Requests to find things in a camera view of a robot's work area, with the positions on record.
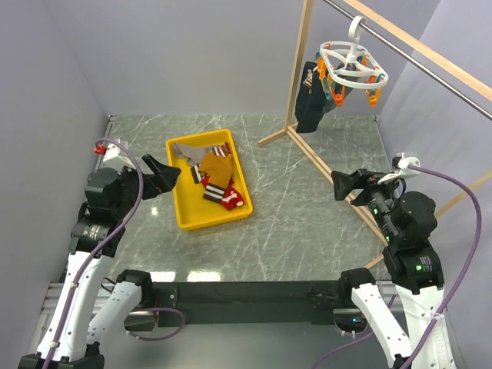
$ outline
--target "black base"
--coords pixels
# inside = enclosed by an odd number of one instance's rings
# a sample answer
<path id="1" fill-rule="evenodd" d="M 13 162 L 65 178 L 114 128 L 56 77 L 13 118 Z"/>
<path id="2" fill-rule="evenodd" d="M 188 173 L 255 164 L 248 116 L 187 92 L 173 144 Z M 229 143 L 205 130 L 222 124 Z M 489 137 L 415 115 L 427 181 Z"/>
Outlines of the black base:
<path id="1" fill-rule="evenodd" d="M 154 283 L 154 290 L 162 307 L 184 312 L 187 324 L 334 324 L 333 309 L 347 308 L 338 281 Z M 159 315 L 159 327 L 179 324 L 176 314 Z"/>

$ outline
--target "orange clothespin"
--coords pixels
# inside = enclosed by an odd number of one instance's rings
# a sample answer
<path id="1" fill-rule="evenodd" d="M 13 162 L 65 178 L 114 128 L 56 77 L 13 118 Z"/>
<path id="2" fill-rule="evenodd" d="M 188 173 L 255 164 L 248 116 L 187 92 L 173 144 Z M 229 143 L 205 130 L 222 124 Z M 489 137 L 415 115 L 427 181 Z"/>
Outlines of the orange clothespin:
<path id="1" fill-rule="evenodd" d="M 379 82 L 381 80 L 381 75 L 379 75 L 377 78 L 375 75 L 372 75 L 369 77 L 368 80 L 366 80 L 366 83 L 375 83 Z M 381 89 L 376 88 L 374 89 L 368 89 L 366 90 L 366 96 L 367 96 L 367 101 L 369 102 L 369 105 L 374 108 L 377 104 L 377 101 L 379 100 L 379 97 L 381 96 Z"/>
<path id="2" fill-rule="evenodd" d="M 317 72 L 320 75 L 320 81 L 323 81 L 323 79 L 326 78 L 326 64 L 321 56 L 317 59 Z"/>
<path id="3" fill-rule="evenodd" d="M 106 153 L 106 147 L 103 144 L 99 144 L 94 148 L 94 152 L 98 155 L 104 155 Z"/>
<path id="4" fill-rule="evenodd" d="M 330 86 L 331 97 L 333 97 L 335 104 L 340 108 L 344 104 L 345 98 L 345 86 L 341 87 L 341 94 L 335 93 L 335 89 L 333 88 L 333 81 L 331 80 L 331 76 L 328 75 L 328 85 Z"/>

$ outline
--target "cable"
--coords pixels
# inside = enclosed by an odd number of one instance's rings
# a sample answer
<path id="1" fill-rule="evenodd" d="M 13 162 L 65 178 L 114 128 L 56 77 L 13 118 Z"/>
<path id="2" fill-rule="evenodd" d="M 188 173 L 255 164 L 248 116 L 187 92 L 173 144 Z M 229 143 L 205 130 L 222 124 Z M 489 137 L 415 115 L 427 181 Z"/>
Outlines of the cable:
<path id="1" fill-rule="evenodd" d="M 164 337 L 142 337 L 139 336 L 133 332 L 128 332 L 132 337 L 137 338 L 138 340 L 141 341 L 151 341 L 151 342 L 156 342 L 156 341 L 163 341 L 167 340 L 168 338 L 174 337 L 176 334 L 179 333 L 181 329 L 183 329 L 186 325 L 186 317 L 185 314 L 183 314 L 182 311 L 172 309 L 170 307 L 150 307 L 149 309 L 137 309 L 135 311 L 168 311 L 170 313 L 178 314 L 181 317 L 181 323 L 179 324 L 179 327 L 172 333 L 168 334 L 167 336 Z"/>
<path id="2" fill-rule="evenodd" d="M 448 175 L 443 175 L 442 173 L 439 173 L 437 171 L 432 171 L 430 169 L 425 169 L 425 168 L 419 168 L 415 167 L 413 165 L 408 166 L 409 169 L 413 169 L 415 171 L 421 171 L 422 173 L 426 173 L 428 175 L 433 175 L 435 177 L 439 177 L 442 179 L 445 179 L 446 181 L 454 183 L 456 186 L 461 187 L 463 191 L 465 191 L 468 196 L 470 196 L 472 202 L 474 203 L 475 207 L 475 212 L 477 213 L 477 226 L 475 228 L 475 236 L 473 243 L 471 244 L 470 252 L 468 253 L 467 260 L 464 262 L 463 267 L 461 268 L 461 271 L 454 282 L 454 284 L 451 286 L 451 289 L 447 293 L 446 297 L 443 299 L 443 302 L 440 304 L 440 306 L 436 310 L 436 314 L 442 314 L 446 306 L 449 304 L 449 301 L 451 298 L 453 298 L 454 294 L 456 293 L 457 289 L 460 287 L 461 282 L 464 279 L 465 274 L 468 271 L 468 268 L 470 267 L 471 261 L 474 258 L 475 251 L 477 250 L 478 246 L 478 241 L 480 240 L 480 233 L 482 231 L 482 211 L 480 209 L 480 204 L 478 203 L 477 196 L 470 190 L 465 184 L 461 183 L 457 179 L 454 179 Z M 424 331 L 424 334 L 422 334 L 421 340 L 418 341 L 417 346 L 415 347 L 414 351 L 412 352 L 412 355 L 405 361 L 405 364 L 401 367 L 401 369 L 408 369 L 410 365 L 412 364 L 412 361 L 415 360 L 417 357 L 418 353 L 421 351 L 422 347 L 425 344 L 425 341 L 431 334 L 432 328 L 436 325 L 437 321 L 432 320 L 429 325 L 427 326 L 426 330 Z"/>
<path id="3" fill-rule="evenodd" d="M 65 305 L 63 307 L 63 311 L 61 312 L 60 321 L 58 322 L 58 326 L 57 326 L 57 328 L 55 330 L 55 335 L 53 336 L 54 347 L 51 347 L 49 349 L 48 355 L 46 356 L 46 359 L 45 359 L 45 362 L 44 362 L 44 364 L 42 366 L 42 369 L 48 369 L 49 363 L 52 361 L 52 358 L 55 355 L 56 344 L 58 344 L 58 342 L 60 340 L 60 337 L 62 335 L 62 332 L 63 332 L 63 327 L 65 326 L 65 323 L 67 322 L 68 313 L 70 312 L 71 303 L 73 302 L 74 296 L 75 296 L 75 289 L 77 288 L 78 283 L 81 280 L 81 277 L 84 274 L 85 269 L 91 263 L 91 260 L 94 258 L 94 256 L 115 235 L 117 235 L 123 229 L 123 227 L 130 221 L 130 219 L 133 217 L 133 215 L 137 211 L 137 208 L 140 205 L 140 201 L 141 201 L 142 195 L 144 193 L 144 176 L 143 176 L 143 174 L 141 172 L 140 165 L 138 164 L 137 159 L 135 158 L 135 156 L 125 146 L 123 146 L 122 144 L 120 144 L 119 142 L 117 142 L 115 140 L 111 140 L 110 138 L 99 138 L 95 142 L 95 144 L 97 146 L 99 143 L 102 143 L 102 142 L 108 142 L 108 143 L 113 144 L 113 145 L 117 146 L 118 148 L 120 148 L 128 156 L 128 158 L 130 159 L 131 163 L 135 166 L 135 170 L 137 171 L 137 176 L 138 176 L 138 194 L 137 194 L 137 198 L 135 200 L 135 205 L 133 205 L 133 208 L 131 208 L 131 210 L 126 215 L 125 219 L 123 219 L 123 222 L 119 226 L 117 226 L 117 228 L 115 228 L 113 230 L 113 232 L 111 232 L 110 234 L 108 234 L 108 236 L 106 236 L 106 238 L 104 240 L 102 240 L 94 248 L 94 250 L 92 250 L 92 252 L 89 254 L 89 256 L 87 256 L 87 258 L 85 259 L 85 261 L 82 264 L 82 266 L 80 267 L 80 269 L 78 269 L 77 273 L 75 274 L 75 277 L 74 277 L 72 286 L 68 290 L 67 300 L 65 301 Z"/>
<path id="4" fill-rule="evenodd" d="M 388 304 L 387 304 L 387 306 L 388 306 L 389 308 L 391 308 L 391 305 L 393 305 L 393 303 L 394 303 L 394 299 L 395 299 L 396 297 L 397 297 L 397 295 L 396 295 L 396 294 L 394 294 L 394 295 L 391 297 L 390 302 L 388 302 Z M 312 366 L 312 368 L 311 368 L 311 369 L 317 369 L 317 367 L 319 367 L 319 365 L 320 365 L 320 364 L 324 361 L 324 359 L 326 359 L 326 358 L 330 357 L 331 355 L 336 354 L 337 352 L 340 352 L 340 351 L 342 351 L 342 350 L 344 350 L 344 349 L 346 349 L 346 348 L 349 348 L 349 347 L 352 347 L 352 346 L 354 346 L 354 345 L 356 345 L 356 344 L 359 344 L 359 343 L 361 343 L 362 341 L 366 341 L 368 338 L 370 338 L 370 337 L 372 337 L 372 336 L 374 336 L 374 332 L 373 332 L 373 331 L 369 332 L 368 334 L 364 335 L 364 336 L 363 336 L 363 337 L 361 337 L 361 338 L 358 338 L 358 339 L 357 339 L 357 340 L 355 340 L 355 341 L 352 341 L 352 342 L 351 342 L 351 343 L 349 343 L 349 344 L 344 344 L 344 345 L 342 345 L 342 346 L 340 346 L 340 347 L 335 348 L 334 350 L 331 350 L 331 351 L 327 352 L 326 354 L 324 354 L 322 357 L 320 357 L 320 358 L 319 358 L 319 359 L 318 359 L 318 360 L 314 363 L 314 365 Z"/>

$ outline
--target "gray sock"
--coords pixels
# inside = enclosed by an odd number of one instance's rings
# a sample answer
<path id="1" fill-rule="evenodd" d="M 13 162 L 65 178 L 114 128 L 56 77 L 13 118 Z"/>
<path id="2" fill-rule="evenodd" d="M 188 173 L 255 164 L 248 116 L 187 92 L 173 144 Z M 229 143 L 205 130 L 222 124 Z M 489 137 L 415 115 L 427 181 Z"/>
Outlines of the gray sock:
<path id="1" fill-rule="evenodd" d="M 212 151 L 214 146 L 208 146 L 206 148 L 194 148 L 193 146 L 183 145 L 179 143 L 172 144 L 172 151 L 178 158 L 187 158 L 187 163 L 194 167 L 199 165 L 204 156 Z"/>

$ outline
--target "metal rod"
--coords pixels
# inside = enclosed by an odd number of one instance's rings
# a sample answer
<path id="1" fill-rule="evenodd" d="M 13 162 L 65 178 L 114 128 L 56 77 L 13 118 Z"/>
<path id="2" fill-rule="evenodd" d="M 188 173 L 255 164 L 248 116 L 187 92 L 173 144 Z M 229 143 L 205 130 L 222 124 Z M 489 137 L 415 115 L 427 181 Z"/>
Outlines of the metal rod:
<path id="1" fill-rule="evenodd" d="M 323 0 L 323 1 L 326 2 L 328 5 L 330 5 L 332 8 L 334 8 L 335 10 L 339 11 L 341 14 L 345 15 L 347 18 L 354 19 L 354 16 L 351 13 L 347 12 L 345 9 L 343 9 L 338 4 L 335 4 L 331 0 Z M 365 29 L 366 31 L 368 31 L 370 34 L 372 34 L 379 41 L 383 42 L 387 47 L 391 48 L 396 53 L 398 53 L 401 56 L 403 56 L 410 63 L 412 63 L 413 65 L 415 65 L 417 68 L 419 68 L 423 73 L 425 73 L 426 75 L 428 75 L 429 77 L 431 77 L 433 80 L 435 80 L 436 82 L 438 82 L 441 85 L 443 85 L 447 90 L 451 91 L 458 98 L 460 98 L 461 100 L 463 100 L 464 102 L 466 102 L 467 104 L 469 104 L 469 106 L 471 106 L 473 109 L 475 109 L 476 111 L 478 111 L 479 113 L 481 113 L 484 117 L 486 117 L 486 118 L 488 118 L 488 119 L 490 119 L 492 121 L 492 113 L 488 112 L 487 110 L 485 110 L 484 108 L 482 108 L 481 106 L 479 106 L 479 104 L 477 104 L 475 101 L 471 100 L 465 94 L 463 94 L 462 92 L 460 92 L 459 90 L 457 90 L 455 87 L 453 87 L 452 85 L 450 85 L 449 83 L 447 83 L 445 80 L 443 80 L 441 77 L 439 77 L 438 75 L 436 75 L 434 72 L 432 72 L 426 66 L 424 66 L 423 64 L 421 64 L 419 61 L 417 61 L 416 59 L 414 59 L 411 56 L 409 56 L 409 54 L 407 54 L 406 52 L 404 52 L 403 50 L 401 50 L 397 46 L 393 45 L 391 42 L 389 42 L 386 38 L 384 38 L 383 36 L 381 36 L 380 34 L 378 34 L 372 28 L 367 27 L 366 25 L 364 25 L 362 23 L 359 24 L 359 27 L 362 27 L 363 29 Z"/>

